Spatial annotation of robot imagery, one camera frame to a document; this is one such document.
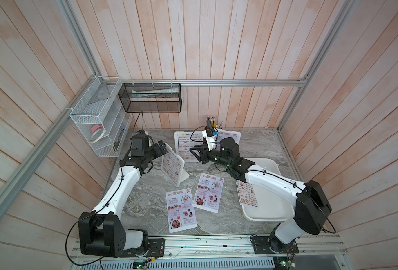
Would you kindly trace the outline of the pink special menu sheet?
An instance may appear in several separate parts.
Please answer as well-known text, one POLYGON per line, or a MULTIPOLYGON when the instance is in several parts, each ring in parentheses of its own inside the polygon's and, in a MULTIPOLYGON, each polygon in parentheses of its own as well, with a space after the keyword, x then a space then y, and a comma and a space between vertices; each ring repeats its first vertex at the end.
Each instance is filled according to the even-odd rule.
POLYGON ((166 208, 170 234, 197 228, 191 189, 167 192, 166 208))
POLYGON ((223 186, 224 178, 202 173, 197 184, 193 206, 217 214, 223 186))

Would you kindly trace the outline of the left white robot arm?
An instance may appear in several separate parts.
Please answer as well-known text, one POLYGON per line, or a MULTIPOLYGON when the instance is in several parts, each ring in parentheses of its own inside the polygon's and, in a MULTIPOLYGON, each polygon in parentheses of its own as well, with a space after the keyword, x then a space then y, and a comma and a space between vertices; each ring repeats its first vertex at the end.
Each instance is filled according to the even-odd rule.
POLYGON ((143 130, 132 137, 130 149, 119 162, 120 168, 111 187, 91 212, 84 212, 78 219, 82 254, 112 258, 127 253, 148 254, 147 231, 126 230, 120 218, 134 186, 154 167, 153 161, 167 152, 163 141, 154 142, 143 130))

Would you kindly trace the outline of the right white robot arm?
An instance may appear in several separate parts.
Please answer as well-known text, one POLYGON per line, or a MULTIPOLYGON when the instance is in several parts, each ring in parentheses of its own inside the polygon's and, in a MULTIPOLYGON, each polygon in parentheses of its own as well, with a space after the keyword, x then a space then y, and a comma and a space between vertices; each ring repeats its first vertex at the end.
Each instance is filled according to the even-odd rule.
POLYGON ((267 239, 273 253, 286 251, 288 245, 304 234, 320 234, 332 207, 318 182, 290 180, 262 168, 243 158, 239 145, 231 137, 222 139, 219 145, 217 150, 208 140, 207 144, 191 147, 190 152, 202 164, 213 162, 222 165, 235 180, 259 186, 293 206, 292 217, 275 227, 267 239))

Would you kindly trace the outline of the red pen cup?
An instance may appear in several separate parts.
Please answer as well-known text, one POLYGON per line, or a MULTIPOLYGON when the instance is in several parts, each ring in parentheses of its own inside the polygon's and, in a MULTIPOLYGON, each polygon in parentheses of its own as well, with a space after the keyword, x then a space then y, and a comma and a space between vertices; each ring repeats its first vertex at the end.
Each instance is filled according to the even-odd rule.
POLYGON ((211 128, 222 128, 223 127, 223 122, 217 122, 217 120, 214 117, 207 117, 206 118, 206 129, 211 129, 211 128))

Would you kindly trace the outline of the white tape roll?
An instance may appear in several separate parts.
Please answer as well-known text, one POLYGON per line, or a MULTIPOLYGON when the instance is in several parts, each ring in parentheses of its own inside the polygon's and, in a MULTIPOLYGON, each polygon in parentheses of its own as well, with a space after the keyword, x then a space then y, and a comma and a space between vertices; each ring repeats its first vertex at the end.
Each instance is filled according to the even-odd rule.
POLYGON ((97 130, 95 130, 90 137, 89 143, 90 144, 95 144, 97 143, 101 138, 105 137, 105 130, 101 127, 97 130))

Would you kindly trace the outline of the pink eraser block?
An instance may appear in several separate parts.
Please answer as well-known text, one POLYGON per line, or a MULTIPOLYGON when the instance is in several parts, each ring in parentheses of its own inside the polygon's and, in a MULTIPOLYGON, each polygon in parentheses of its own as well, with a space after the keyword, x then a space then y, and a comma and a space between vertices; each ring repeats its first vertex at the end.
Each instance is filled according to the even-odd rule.
POLYGON ((95 124, 90 128, 91 133, 94 133, 95 131, 99 130, 102 128, 101 124, 95 124))

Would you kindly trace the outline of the white plastic tray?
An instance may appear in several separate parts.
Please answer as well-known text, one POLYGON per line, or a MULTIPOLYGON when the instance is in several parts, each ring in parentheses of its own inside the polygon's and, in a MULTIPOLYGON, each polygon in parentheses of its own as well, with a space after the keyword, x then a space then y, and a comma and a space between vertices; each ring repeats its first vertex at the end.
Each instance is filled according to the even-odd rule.
POLYGON ((248 157, 255 165, 251 166, 251 179, 258 208, 241 205, 244 217, 252 222, 285 222, 295 215, 297 189, 283 177, 276 162, 264 158, 248 157))

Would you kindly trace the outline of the black mesh wall basket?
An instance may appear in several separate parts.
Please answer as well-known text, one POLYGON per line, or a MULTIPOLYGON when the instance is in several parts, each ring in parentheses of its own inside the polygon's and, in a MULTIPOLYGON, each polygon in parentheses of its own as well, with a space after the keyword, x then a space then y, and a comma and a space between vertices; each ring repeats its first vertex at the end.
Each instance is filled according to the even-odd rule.
POLYGON ((182 91, 178 83, 123 83, 118 97, 127 113, 182 111, 182 91))

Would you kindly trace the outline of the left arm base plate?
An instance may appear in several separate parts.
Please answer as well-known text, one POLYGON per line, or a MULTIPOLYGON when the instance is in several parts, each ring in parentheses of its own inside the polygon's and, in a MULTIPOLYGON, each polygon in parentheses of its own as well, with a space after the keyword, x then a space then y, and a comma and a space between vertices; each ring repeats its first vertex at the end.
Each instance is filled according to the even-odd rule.
POLYGON ((165 250, 165 239, 164 238, 150 238, 148 244, 145 247, 139 247, 136 249, 125 250, 121 253, 121 258, 138 258, 138 259, 150 259, 154 257, 162 257, 165 250))

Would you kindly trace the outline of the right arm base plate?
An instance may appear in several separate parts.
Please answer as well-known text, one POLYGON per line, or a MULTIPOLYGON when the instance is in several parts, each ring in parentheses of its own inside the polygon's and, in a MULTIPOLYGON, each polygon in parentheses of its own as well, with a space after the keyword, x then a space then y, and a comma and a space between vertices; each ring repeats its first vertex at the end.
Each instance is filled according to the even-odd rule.
POLYGON ((254 253, 256 255, 299 253, 299 247, 297 245, 296 239, 292 240, 289 244, 278 244, 273 249, 269 236, 258 236, 253 234, 250 236, 250 243, 252 244, 254 248, 254 253))

